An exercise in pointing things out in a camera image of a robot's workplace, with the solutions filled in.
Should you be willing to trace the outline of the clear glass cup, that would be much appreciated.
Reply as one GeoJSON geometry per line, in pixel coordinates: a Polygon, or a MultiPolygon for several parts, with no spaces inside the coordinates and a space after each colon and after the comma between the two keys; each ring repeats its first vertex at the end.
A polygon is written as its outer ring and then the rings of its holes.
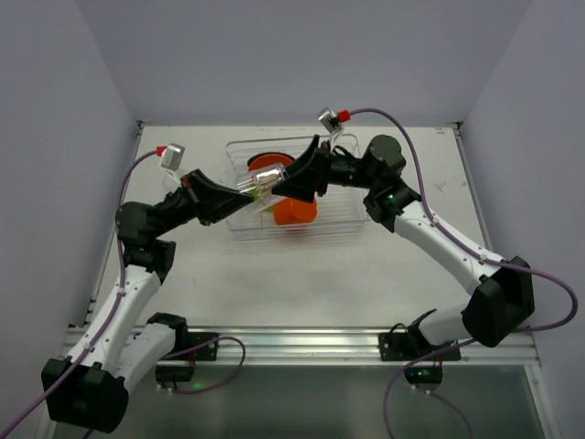
{"type": "Polygon", "coordinates": [[[281,176],[277,171],[265,171],[259,174],[241,174],[236,177],[236,189],[239,193],[252,195],[255,201],[248,205],[245,210],[249,214],[256,212],[257,201],[261,198],[275,197],[271,189],[287,177],[281,176]]]}

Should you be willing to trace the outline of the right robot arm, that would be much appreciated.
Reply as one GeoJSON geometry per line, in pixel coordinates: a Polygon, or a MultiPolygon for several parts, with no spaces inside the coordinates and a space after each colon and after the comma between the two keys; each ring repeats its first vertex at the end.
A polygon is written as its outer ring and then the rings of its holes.
{"type": "Polygon", "coordinates": [[[470,296],[466,305],[432,309],[418,317],[399,345],[414,355],[462,338],[493,348],[535,311],[529,265],[520,257],[507,261],[488,250],[472,256],[453,243],[457,238],[469,248],[475,245],[454,228],[440,231],[441,218],[427,213],[421,195],[402,179],[406,164],[399,142],[389,135],[375,136],[359,158],[314,138],[287,166],[283,181],[272,193],[309,202],[322,196],[329,185],[366,189],[363,203],[369,217],[426,252],[470,296]]]}

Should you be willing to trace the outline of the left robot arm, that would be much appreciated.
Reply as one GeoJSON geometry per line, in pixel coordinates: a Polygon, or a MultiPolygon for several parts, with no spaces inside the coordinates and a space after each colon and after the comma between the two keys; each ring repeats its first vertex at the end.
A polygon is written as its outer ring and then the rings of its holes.
{"type": "Polygon", "coordinates": [[[50,359],[41,372],[52,421],[111,433],[133,388],[158,360],[192,355],[195,347],[181,316],[157,313],[137,337],[131,336],[174,262],[176,243],[161,237],[190,220],[217,223],[253,200],[195,170],[157,204],[125,202],[118,208],[119,277],[77,344],[64,359],[50,359]]]}

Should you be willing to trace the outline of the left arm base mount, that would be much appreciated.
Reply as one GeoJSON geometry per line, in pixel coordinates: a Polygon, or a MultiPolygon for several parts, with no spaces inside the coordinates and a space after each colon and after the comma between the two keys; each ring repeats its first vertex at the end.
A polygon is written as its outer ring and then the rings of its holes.
{"type": "Polygon", "coordinates": [[[178,345],[162,359],[163,362],[177,362],[177,365],[155,366],[156,383],[171,390],[177,390],[179,384],[189,383],[195,376],[198,362],[212,362],[217,359],[218,337],[217,332],[187,331],[178,345]]]}

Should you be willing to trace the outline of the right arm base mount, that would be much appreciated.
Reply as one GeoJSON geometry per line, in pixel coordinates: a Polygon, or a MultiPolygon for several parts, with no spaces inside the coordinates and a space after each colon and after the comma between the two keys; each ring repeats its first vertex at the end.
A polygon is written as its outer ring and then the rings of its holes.
{"type": "MultiPolygon", "coordinates": [[[[412,361],[433,351],[454,346],[455,341],[449,341],[439,346],[431,345],[420,334],[420,322],[435,313],[432,309],[419,316],[408,326],[403,323],[395,324],[390,330],[378,334],[378,349],[382,361],[412,361]]],[[[459,348],[433,357],[430,366],[415,365],[404,371],[404,377],[416,389],[436,391],[443,380],[443,362],[459,361],[462,359],[459,348]]]]}

